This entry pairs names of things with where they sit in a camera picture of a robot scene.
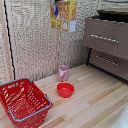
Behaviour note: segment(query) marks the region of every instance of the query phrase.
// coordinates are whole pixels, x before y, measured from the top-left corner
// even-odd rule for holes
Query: red bowl
[[[69,83],[60,83],[57,85],[57,91],[61,97],[68,98],[72,96],[74,86]]]

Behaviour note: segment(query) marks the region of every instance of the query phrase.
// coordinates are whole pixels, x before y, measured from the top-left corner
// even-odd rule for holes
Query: wooden floor
[[[128,86],[91,66],[70,70],[75,92],[70,98],[58,96],[57,75],[35,84],[53,102],[40,128],[110,128],[128,101]],[[0,105],[0,128],[14,128]]]

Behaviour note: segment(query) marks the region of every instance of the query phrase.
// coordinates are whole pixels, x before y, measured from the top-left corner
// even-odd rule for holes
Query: wooden dresser
[[[86,19],[84,46],[89,63],[128,80],[128,9],[98,10]]]

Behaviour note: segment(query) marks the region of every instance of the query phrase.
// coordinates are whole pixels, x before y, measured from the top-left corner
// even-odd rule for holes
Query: drawer handle
[[[114,65],[116,65],[116,66],[120,66],[118,63],[113,62],[113,61],[110,61],[110,60],[108,60],[108,59],[105,59],[105,58],[103,58],[102,56],[96,56],[96,57],[99,58],[99,59],[101,59],[101,60],[104,60],[104,61],[106,61],[106,62],[108,62],[108,63],[114,64]]]
[[[112,41],[112,42],[115,42],[115,43],[119,43],[118,40],[116,39],[108,39],[108,38],[104,38],[104,37],[101,37],[101,36],[97,36],[97,35],[90,35],[91,37],[95,37],[95,38],[99,38],[99,39],[104,39],[104,40],[108,40],[108,41]]]

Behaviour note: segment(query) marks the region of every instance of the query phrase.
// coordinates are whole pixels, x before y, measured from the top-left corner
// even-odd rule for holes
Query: red plastic basket
[[[27,78],[0,85],[0,101],[17,128],[37,128],[53,105]]]

